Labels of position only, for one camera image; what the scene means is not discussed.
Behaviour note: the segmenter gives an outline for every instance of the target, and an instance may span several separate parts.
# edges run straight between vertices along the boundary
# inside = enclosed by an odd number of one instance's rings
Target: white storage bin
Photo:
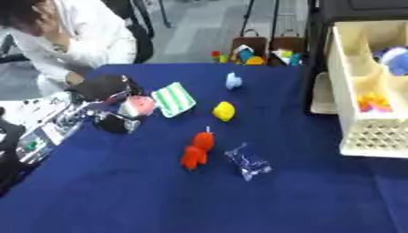
[[[408,76],[392,76],[372,51],[408,46],[405,21],[340,22],[332,28],[326,57],[342,124],[345,156],[408,157]],[[362,112],[358,95],[386,96],[392,112]]]

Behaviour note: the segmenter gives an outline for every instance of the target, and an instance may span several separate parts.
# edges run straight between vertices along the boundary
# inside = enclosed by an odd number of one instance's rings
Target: striped towel
[[[196,105],[196,101],[180,83],[172,83],[151,95],[167,118],[175,117]]]

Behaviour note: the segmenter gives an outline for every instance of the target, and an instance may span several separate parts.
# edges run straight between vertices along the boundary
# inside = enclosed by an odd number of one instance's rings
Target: clear plastic bag
[[[246,181],[251,181],[259,173],[272,171],[270,163],[257,156],[249,143],[244,142],[241,146],[226,151],[225,155],[238,166]]]

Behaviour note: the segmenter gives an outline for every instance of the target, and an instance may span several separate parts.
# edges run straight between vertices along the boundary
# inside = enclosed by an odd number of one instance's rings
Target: blue plush toy
[[[408,76],[408,50],[406,47],[396,46],[373,53],[374,58],[390,68],[395,76]]]
[[[229,90],[242,86],[242,78],[235,76],[235,73],[229,73],[225,87]]]

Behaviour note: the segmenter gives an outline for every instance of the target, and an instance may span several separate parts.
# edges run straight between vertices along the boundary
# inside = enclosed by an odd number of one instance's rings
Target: floor
[[[155,55],[149,63],[208,63],[210,51],[230,52],[231,40],[239,36],[250,0],[164,0],[172,27],[166,28],[157,0],[149,11],[156,30]],[[300,35],[307,0],[283,0],[277,35]],[[255,0],[247,28],[270,37],[274,0]],[[0,100],[38,97],[37,72],[29,63],[0,65]]]

